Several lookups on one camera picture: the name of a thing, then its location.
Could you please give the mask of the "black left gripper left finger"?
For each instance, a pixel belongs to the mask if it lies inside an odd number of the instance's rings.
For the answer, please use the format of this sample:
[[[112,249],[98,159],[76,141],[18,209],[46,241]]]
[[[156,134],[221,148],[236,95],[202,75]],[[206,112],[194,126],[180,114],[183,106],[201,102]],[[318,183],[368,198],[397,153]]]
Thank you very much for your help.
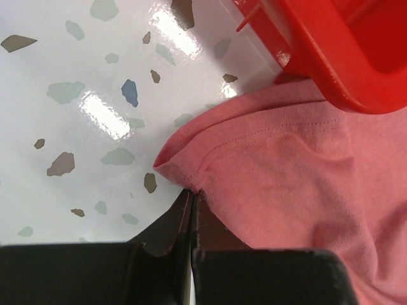
[[[2,304],[189,304],[193,193],[121,243],[1,247]]]

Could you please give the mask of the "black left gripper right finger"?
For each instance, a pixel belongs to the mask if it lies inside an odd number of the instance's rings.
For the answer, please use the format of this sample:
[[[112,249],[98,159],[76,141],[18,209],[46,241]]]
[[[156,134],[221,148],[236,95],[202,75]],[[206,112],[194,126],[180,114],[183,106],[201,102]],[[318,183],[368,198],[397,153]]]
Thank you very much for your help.
[[[256,250],[195,198],[191,265],[197,304],[357,304],[347,270],[322,249]]]

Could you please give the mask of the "dusty red t-shirt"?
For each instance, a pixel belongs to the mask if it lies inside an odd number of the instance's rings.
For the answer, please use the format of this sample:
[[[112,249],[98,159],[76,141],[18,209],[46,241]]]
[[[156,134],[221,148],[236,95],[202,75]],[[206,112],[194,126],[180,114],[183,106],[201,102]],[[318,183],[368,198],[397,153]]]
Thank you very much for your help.
[[[325,248],[361,304],[406,303],[405,109],[349,113],[311,80],[275,85],[180,127],[153,167],[250,247]]]

